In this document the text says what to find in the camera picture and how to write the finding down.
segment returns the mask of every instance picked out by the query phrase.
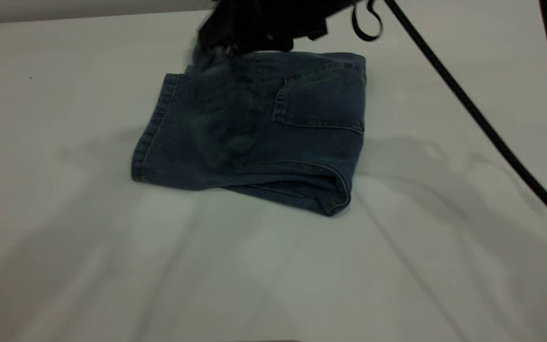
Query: back pocket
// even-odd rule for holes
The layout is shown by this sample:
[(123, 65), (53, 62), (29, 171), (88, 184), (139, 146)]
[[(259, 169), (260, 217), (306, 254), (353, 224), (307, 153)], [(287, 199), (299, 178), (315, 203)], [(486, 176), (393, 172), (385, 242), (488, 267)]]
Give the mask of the back pocket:
[(356, 65), (332, 63), (285, 76), (276, 96), (273, 120), (364, 133), (367, 78)]

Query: white surface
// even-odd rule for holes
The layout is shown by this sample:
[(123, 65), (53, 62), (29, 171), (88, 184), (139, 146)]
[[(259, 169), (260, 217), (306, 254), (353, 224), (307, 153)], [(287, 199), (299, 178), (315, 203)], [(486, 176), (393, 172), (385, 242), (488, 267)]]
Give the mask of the white surface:
[(0, 0), (0, 22), (210, 9), (211, 0)]
[[(547, 186), (537, 4), (401, 4)], [(368, 61), (335, 218), (131, 182), (206, 12), (0, 24), (0, 342), (547, 342), (547, 210), (378, 8), (377, 43), (345, 12), (297, 44)]]

